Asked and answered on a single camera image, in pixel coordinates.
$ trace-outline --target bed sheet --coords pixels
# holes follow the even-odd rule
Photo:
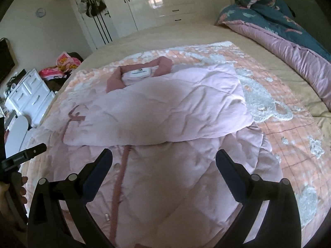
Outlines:
[[[130,54],[151,49],[162,49],[166,47],[174,47],[184,44],[203,44],[215,41],[224,41],[227,39],[240,47],[236,54],[237,59],[245,63],[245,60],[247,60],[249,57],[246,56],[244,52],[250,54],[259,63],[263,64],[267,68],[267,70],[265,71],[266,74],[268,74],[268,72],[271,72],[279,76],[279,78],[291,88],[295,97],[298,98],[305,106],[298,106],[300,105],[300,103],[297,104],[298,101],[294,97],[291,97],[289,100],[295,100],[295,103],[294,101],[286,102],[287,104],[291,104],[293,107],[296,105],[298,107],[298,113],[302,115],[302,117],[305,117],[305,124],[293,125],[292,129],[297,131],[300,130],[300,128],[306,129],[308,124],[318,125],[319,128],[322,130],[322,133],[324,134],[323,148],[326,151],[329,151],[330,148],[329,146],[327,146],[327,143],[330,142],[329,137],[331,134],[331,116],[324,103],[318,98],[312,88],[290,67],[288,67],[285,63],[283,63],[273,54],[271,54],[252,40],[242,37],[241,35],[238,35],[227,28],[214,27],[212,25],[212,21],[186,23],[185,25],[168,25],[163,26],[162,29],[161,27],[153,28],[149,29],[148,31],[142,31],[133,34],[127,38],[121,39],[116,44],[110,44],[108,46],[105,46],[104,48],[92,54],[82,63],[79,69],[75,72],[75,74],[78,74],[76,78],[75,75],[73,75],[71,77],[71,80],[73,81],[68,81],[66,86],[63,87],[59,94],[61,95],[61,93],[68,86],[68,84],[69,89],[70,86],[74,86],[74,83],[75,81],[77,81],[77,77],[80,75],[80,73],[83,73],[83,75],[86,75],[88,77],[88,74],[86,73],[92,71],[91,68],[99,68],[112,61],[120,60]],[[263,67],[259,66],[257,63],[255,63],[255,66],[257,66],[255,70],[264,70]],[[273,81],[270,82],[271,89],[272,86],[274,86],[275,84],[282,85],[281,81],[275,80],[276,78],[273,77],[271,74],[270,76],[265,76],[265,78],[268,77],[273,79]],[[290,93],[291,91],[287,89],[287,87],[284,85],[283,92]],[[268,130],[270,130],[270,127],[268,125],[259,124],[259,126],[261,128],[264,127],[264,130],[268,134]],[[305,200],[308,200],[309,197],[314,196],[313,193],[311,193],[311,191],[309,190],[309,188],[307,188],[309,182],[314,182],[315,188],[319,190],[317,214],[312,221],[310,221],[305,225],[305,227],[303,227],[302,244],[305,244],[312,237],[313,233],[317,230],[329,208],[328,197],[329,188],[331,185],[331,182],[327,177],[327,175],[330,174],[329,163],[327,160],[324,159],[312,162],[311,158],[304,159],[298,156],[292,156],[293,159],[287,159],[291,157],[291,148],[288,148],[287,151],[284,148],[280,148],[279,150],[277,150],[276,146],[280,146],[282,144],[286,145],[286,140],[288,140],[290,144],[292,143],[292,141],[296,142],[297,144],[300,142],[302,144],[299,149],[301,148],[303,152],[308,152],[307,149],[309,148],[309,146],[312,145],[312,143],[309,141],[309,139],[299,140],[299,131],[297,131],[297,133],[282,131],[281,124],[280,126],[277,126],[277,128],[279,130],[278,133],[287,136],[273,137],[275,131],[271,129],[271,131],[269,131],[269,134],[271,135],[269,136],[269,139],[273,144],[275,154],[277,154],[280,159],[282,159],[281,166],[284,175],[291,180],[292,184],[294,184],[293,187],[297,193],[298,200],[301,200],[303,202]],[[310,129],[309,131],[304,132],[304,134],[307,133],[309,134],[314,132]],[[40,167],[41,158],[36,158],[35,165],[39,165]],[[29,166],[26,165],[25,172],[29,171],[31,171],[31,168],[29,169]]]

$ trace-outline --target bed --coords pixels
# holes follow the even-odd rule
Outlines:
[[[270,81],[270,90],[272,90],[273,85],[278,85],[282,87],[284,93],[289,94],[285,104],[294,107],[292,109],[296,109],[294,116],[298,118],[297,123],[293,122],[290,130],[296,131],[294,132],[297,133],[297,136],[294,137],[295,140],[300,139],[299,130],[300,127],[302,127],[306,130],[304,132],[305,134],[316,133],[315,137],[318,137],[321,141],[322,145],[319,147],[322,147],[323,154],[320,154],[321,157],[319,159],[311,160],[310,158],[299,158],[293,155],[294,159],[292,160],[291,147],[287,147],[286,154],[284,154],[284,149],[277,149],[277,146],[282,145],[281,142],[279,143],[279,139],[282,139],[283,143],[286,145],[289,144],[288,142],[286,143],[286,141],[289,141],[291,144],[291,140],[292,144],[295,144],[295,141],[290,136],[292,132],[287,134],[288,137],[286,139],[285,136],[283,136],[285,132],[282,131],[282,125],[280,125],[277,130],[279,133],[283,134],[280,138],[277,138],[277,136],[275,136],[277,133],[272,131],[272,126],[268,126],[265,122],[259,124],[263,132],[270,137],[269,140],[274,148],[274,154],[276,155],[276,153],[283,152],[282,155],[278,155],[281,160],[280,166],[284,176],[289,178],[292,183],[298,203],[300,202],[302,205],[302,212],[305,212],[305,202],[312,200],[312,197],[314,197],[309,189],[313,187],[316,190],[317,208],[316,210],[306,210],[310,212],[308,216],[311,217],[302,222],[302,246],[304,246],[323,222],[331,204],[329,200],[331,162],[325,158],[330,154],[331,113],[310,85],[291,67],[251,39],[243,37],[229,28],[216,27],[214,26],[214,22],[214,19],[204,19],[156,27],[137,32],[97,50],[79,66],[66,82],[65,86],[61,88],[56,95],[56,100],[53,105],[49,108],[48,113],[45,114],[43,122],[52,114],[52,111],[61,107],[61,103],[68,98],[72,98],[70,97],[70,93],[73,92],[75,88],[84,86],[84,83],[88,82],[90,76],[95,76],[95,72],[98,71],[96,70],[97,68],[101,68],[98,71],[100,74],[109,70],[108,74],[106,74],[109,76],[111,74],[109,73],[111,72],[111,67],[114,66],[114,64],[118,64],[113,62],[120,61],[136,53],[147,51],[147,53],[154,53],[157,57],[158,54],[162,54],[163,52],[149,51],[192,45],[208,45],[208,48],[214,48],[215,46],[217,48],[219,45],[210,44],[229,42],[228,45],[233,50],[229,56],[237,56],[237,65],[239,64],[242,68],[248,66],[254,67],[254,69],[259,72],[259,75],[264,75],[266,81],[263,79],[261,81],[264,81],[265,85]],[[134,57],[139,56],[132,56],[126,60],[133,59]],[[274,90],[273,95],[277,96],[276,90]],[[299,149],[309,149],[309,146],[312,145],[312,142],[309,142],[308,139],[300,139],[298,142],[301,144],[301,146],[298,147]],[[47,153],[40,155],[22,166],[22,174],[29,177],[29,182],[26,185],[28,192],[27,198],[29,200],[28,204],[31,203],[33,191],[39,178],[49,175],[50,171],[52,171],[52,165],[47,162],[47,155]],[[220,234],[217,234],[214,239],[219,239],[220,236]],[[204,247],[211,247],[211,244],[209,243]]]

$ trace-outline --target wardrobe drawer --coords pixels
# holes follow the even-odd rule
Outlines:
[[[20,86],[10,95],[9,99],[17,108],[17,110],[20,110],[22,106],[24,106],[25,103],[29,100],[29,98],[29,91],[23,84],[20,84]]]
[[[197,18],[197,15],[194,13],[174,15],[174,16],[164,16],[158,18],[158,25],[163,25],[167,23],[181,23],[183,21],[191,20],[194,18]]]
[[[172,5],[172,6],[165,6],[160,7],[155,10],[155,13],[158,17],[164,16],[173,16],[179,14],[187,14],[195,12],[194,4],[185,4],[185,5]]]
[[[39,76],[39,74],[37,73],[36,70],[33,70],[29,74],[29,76],[23,81],[23,84],[26,86],[28,91],[32,94],[37,90],[37,88],[41,82],[42,82],[41,77]]]
[[[29,102],[24,106],[22,110],[23,115],[29,116],[29,121],[34,117],[35,113],[39,110],[39,107],[49,94],[49,88],[46,86],[45,83],[42,83],[38,90],[31,96]]]

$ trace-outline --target white dresser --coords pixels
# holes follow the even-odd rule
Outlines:
[[[33,69],[21,79],[10,93],[5,106],[8,110],[15,110],[17,115],[25,116],[31,127],[36,127],[54,96],[54,92],[49,90],[36,69]]]

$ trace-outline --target silver bolt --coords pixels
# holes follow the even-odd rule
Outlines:
[[[70,181],[75,181],[77,179],[77,174],[76,173],[70,174],[68,179]]]
[[[45,178],[41,178],[38,183],[40,185],[43,185],[44,183],[46,183],[46,179]]]
[[[283,182],[284,185],[289,185],[290,184],[290,181],[288,179],[286,179],[286,178],[284,178],[282,180],[282,182]]]
[[[258,180],[260,180],[260,176],[258,176],[257,174],[252,174],[252,175],[251,175],[251,179],[252,179],[253,181],[258,181]]]

